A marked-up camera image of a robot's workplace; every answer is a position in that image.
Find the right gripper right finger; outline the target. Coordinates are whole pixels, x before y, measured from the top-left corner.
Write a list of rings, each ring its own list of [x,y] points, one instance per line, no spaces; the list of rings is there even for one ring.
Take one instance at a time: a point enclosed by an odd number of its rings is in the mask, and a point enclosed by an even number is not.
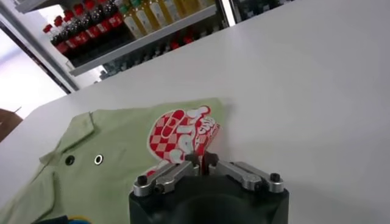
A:
[[[206,153],[203,157],[204,174],[233,178],[248,191],[265,188],[273,194],[285,190],[284,181],[279,173],[266,173],[245,162],[228,162],[219,159],[215,153]]]

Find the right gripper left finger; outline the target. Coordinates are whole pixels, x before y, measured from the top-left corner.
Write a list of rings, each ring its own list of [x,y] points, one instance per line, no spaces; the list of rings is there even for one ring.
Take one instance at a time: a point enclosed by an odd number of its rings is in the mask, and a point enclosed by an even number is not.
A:
[[[152,175],[137,177],[132,192],[137,197],[147,197],[154,192],[166,194],[175,189],[183,177],[197,176],[200,173],[200,160],[196,154],[186,155],[180,164],[168,163]]]

